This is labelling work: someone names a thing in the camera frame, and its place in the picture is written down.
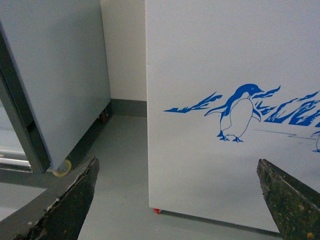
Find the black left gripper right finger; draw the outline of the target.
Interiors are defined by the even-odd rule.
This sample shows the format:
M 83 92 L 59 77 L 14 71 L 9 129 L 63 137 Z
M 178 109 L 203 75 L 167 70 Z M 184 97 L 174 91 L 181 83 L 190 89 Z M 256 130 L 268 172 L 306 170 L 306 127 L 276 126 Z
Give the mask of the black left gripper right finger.
M 284 240 L 320 238 L 320 193 L 266 159 L 257 164 L 264 201 Z

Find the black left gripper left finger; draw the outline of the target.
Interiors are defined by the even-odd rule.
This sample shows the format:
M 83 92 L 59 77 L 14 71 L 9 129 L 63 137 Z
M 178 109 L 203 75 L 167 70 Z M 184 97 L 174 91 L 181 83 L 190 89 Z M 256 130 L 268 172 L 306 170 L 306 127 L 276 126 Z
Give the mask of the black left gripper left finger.
M 0 222 L 2 240 L 76 240 L 100 170 L 94 156 Z

